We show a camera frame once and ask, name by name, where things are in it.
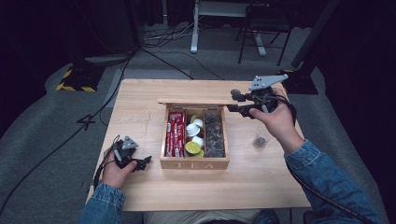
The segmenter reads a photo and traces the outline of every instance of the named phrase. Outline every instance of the white creamer cup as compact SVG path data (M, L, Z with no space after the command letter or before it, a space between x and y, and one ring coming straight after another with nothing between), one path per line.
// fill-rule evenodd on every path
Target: white creamer cup
M200 138L200 137L198 137L198 136L194 136L194 137L191 139L191 141L197 143L200 147L203 147L203 146L204 146L204 139L202 139L202 138Z
M195 124L189 124L186 127L186 131L188 137L193 137L200 132L200 129Z
M201 119L195 119L192 123L198 125L200 128L204 128L204 122Z

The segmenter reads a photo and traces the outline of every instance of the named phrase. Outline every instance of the person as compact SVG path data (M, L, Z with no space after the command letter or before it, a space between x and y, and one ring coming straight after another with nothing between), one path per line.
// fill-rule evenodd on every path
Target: person
M285 97L280 89L274 88L274 93ZM265 124L269 133L282 146L286 164L307 186L373 223L381 222L358 184L327 154L319 151L314 144L297 133L287 105L279 102L272 113L262 113L254 108L250 109L249 113ZM107 160L113 161L114 153L111 153ZM105 167L102 184L97 187L84 207L79 223L120 223L124 201L120 188L134 167L134 162L124 169L120 169L115 162ZM326 203L311 191L303 189L317 214L315 223L361 223L357 218ZM147 212L143 217L145 224L279 223L276 214L270 209Z

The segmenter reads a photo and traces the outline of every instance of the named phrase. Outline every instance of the gray floor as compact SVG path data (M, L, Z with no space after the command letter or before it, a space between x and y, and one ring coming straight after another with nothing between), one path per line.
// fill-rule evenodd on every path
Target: gray floor
M154 26L149 29L162 29ZM280 49L267 49L261 57L257 49L245 48L241 64L237 63L240 42L237 30L201 29L197 54L190 54L191 36L169 42L160 48L147 48L194 79L252 80L255 76L274 75L279 69L291 69L290 63L309 34L309 29L295 29L290 37L281 66L276 62ZM263 36L268 42L269 36ZM281 44L282 38L275 42ZM26 109L0 140L0 202L18 181L53 149L69 138L79 127L77 120L94 114L114 89L120 76L120 64L108 67L97 92L56 91L70 64L49 77L47 95ZM187 78L173 67L146 52L139 51L127 66L127 77ZM310 139L361 184L385 223L387 216L377 185L351 144L332 105L324 94L324 81L319 70L312 78L319 95L291 94L298 111L304 136ZM98 154L111 116L111 105L95 117L87 131L79 131L67 144L38 166L13 193L0 217L0 223L76 223L85 204ZM293 222L302 223L306 208L293 208ZM281 223L289 223L289 210L276 209ZM124 223L140 223L140 213L124 214Z

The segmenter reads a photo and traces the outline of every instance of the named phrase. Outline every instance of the denim sleeve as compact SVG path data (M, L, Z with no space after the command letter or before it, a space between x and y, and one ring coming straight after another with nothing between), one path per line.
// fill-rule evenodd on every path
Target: denim sleeve
M119 189L99 184L82 210L80 224L120 223L124 195Z
M375 223L380 222L361 188L309 140L305 140L296 151L285 155L285 160L290 169L311 189ZM303 189L312 208L322 216L315 223L360 223L356 218Z

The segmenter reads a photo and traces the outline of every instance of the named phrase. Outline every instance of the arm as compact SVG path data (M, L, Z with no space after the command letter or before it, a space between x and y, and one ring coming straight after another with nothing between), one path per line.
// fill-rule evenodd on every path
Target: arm
M128 174L136 167L136 161L132 161L123 169L120 169L114 160L114 152L111 151L105 163L102 184L98 185L82 210L79 223L121 222L125 196L120 188L125 183Z
M285 96L281 90L274 89L274 92ZM310 188L378 222L377 215L360 187L329 156L320 152L311 142L304 140L297 133L286 105L279 102L276 110L270 114L262 113L257 109L250 109L249 112L254 118L263 122L268 131L279 141L285 152L286 163ZM304 192L312 208L324 217L322 221L358 222L357 219L325 203L310 191L304 189Z

